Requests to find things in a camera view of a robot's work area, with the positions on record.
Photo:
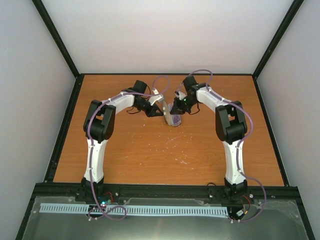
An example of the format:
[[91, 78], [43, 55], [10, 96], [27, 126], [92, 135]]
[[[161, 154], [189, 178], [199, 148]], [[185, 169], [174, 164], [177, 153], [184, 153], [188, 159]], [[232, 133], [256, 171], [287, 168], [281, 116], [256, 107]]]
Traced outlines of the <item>plaid brown glasses case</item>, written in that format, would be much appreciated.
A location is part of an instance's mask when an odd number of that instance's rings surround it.
[[171, 127], [171, 109], [173, 103], [167, 103], [165, 100], [162, 101], [162, 110], [165, 122]]

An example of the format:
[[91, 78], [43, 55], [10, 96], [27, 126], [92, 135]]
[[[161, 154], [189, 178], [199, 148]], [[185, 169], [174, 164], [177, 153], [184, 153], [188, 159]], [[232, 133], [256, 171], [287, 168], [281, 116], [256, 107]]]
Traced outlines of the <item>pink transparent sunglasses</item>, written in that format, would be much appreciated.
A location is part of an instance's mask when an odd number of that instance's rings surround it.
[[171, 114], [170, 118], [172, 127], [178, 127], [182, 122], [181, 116], [179, 114]]

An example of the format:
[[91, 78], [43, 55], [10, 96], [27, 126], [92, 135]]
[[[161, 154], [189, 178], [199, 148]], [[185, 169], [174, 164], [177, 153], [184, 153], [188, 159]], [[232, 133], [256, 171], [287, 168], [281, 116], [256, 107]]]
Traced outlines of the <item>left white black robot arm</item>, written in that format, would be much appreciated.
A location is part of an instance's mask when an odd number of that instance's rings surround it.
[[103, 101], [92, 100], [84, 120], [83, 130], [87, 139], [88, 154], [84, 177], [81, 185], [92, 201], [99, 201], [104, 195], [104, 155], [114, 128], [116, 114], [126, 108], [143, 111], [147, 117], [164, 115], [157, 102], [164, 99], [163, 93], [152, 87], [152, 93], [146, 94], [148, 85], [140, 80], [133, 87], [126, 88], [116, 96]]

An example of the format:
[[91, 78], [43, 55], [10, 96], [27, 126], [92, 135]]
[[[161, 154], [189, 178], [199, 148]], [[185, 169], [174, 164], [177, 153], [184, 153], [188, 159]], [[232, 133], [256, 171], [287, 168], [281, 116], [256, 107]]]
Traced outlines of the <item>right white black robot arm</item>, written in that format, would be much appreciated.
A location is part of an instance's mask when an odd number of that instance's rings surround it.
[[187, 76], [182, 84], [186, 93], [175, 92], [170, 114], [191, 114], [192, 107], [200, 103], [215, 113], [215, 132], [223, 144], [226, 158], [224, 196], [227, 201], [234, 202], [248, 189], [243, 167], [243, 139], [248, 126], [242, 103], [223, 98], [208, 84], [197, 83], [192, 75]]

